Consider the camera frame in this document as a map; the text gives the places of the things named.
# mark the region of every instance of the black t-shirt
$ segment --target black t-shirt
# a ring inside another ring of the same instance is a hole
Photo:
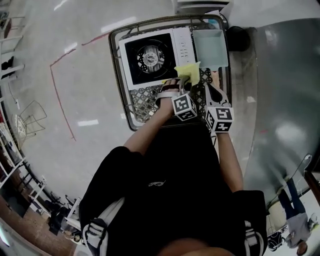
[[[113,149],[94,175],[80,204],[81,228],[125,198],[107,228],[108,256],[156,256],[182,238],[245,255],[245,220],[252,220],[251,213],[241,208],[251,199],[256,211],[253,222],[262,226],[260,232],[266,237],[263,194],[256,191],[257,202],[248,191],[231,192],[205,129],[176,132],[161,131],[145,156],[126,147]]]

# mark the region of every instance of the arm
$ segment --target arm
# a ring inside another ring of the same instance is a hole
[[[165,85],[175,85],[176,80],[168,80]],[[177,89],[168,89],[166,92],[174,92]],[[160,109],[124,144],[131,152],[139,152],[144,155],[158,133],[161,126],[173,115],[174,107],[171,98],[162,98]]]
[[[244,189],[244,179],[228,133],[217,133],[222,177],[232,192]]]

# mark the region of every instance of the table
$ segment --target table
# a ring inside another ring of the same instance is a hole
[[[214,25],[208,23],[208,19],[215,20],[219,28],[216,28]],[[119,95],[128,126],[132,131],[136,131],[157,111],[158,107],[155,105],[155,101],[162,85],[159,84],[147,88],[140,88],[130,91],[128,90],[121,61],[121,53],[119,50],[119,40],[146,32],[181,27],[189,27],[191,32],[193,30],[219,29],[223,31],[224,37],[226,38],[223,20],[220,18],[220,16],[214,14],[190,14],[155,18],[119,27],[109,33],[109,47],[116,84],[119,90]],[[219,84],[220,88],[227,94],[230,103],[232,103],[231,71],[228,45],[227,57],[229,66],[224,68],[220,67],[218,70]],[[181,121],[176,116],[173,116],[162,126],[163,128],[186,125],[203,125],[206,123],[205,84],[210,84],[213,80],[209,68],[202,68],[199,70],[199,72],[200,82],[197,85],[193,86],[191,90],[191,97],[196,104],[198,117],[186,121]]]

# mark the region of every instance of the logo on shirt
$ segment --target logo on shirt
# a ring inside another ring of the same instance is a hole
[[[165,182],[166,181],[164,181],[164,182],[160,182],[160,181],[152,182],[152,183],[149,183],[148,187],[151,187],[152,185],[155,185],[155,186],[159,187],[159,186],[162,186]]]

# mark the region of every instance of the hand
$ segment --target hand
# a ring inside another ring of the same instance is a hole
[[[176,79],[170,79],[170,80],[167,80],[164,85],[168,86],[168,85],[176,85],[176,84],[177,84]],[[179,89],[168,89],[168,90],[165,90],[164,92],[178,92],[178,91]],[[172,117],[172,115],[174,114],[174,106],[172,105],[172,100],[170,97],[161,99],[160,109],[157,112],[164,115],[167,119]]]

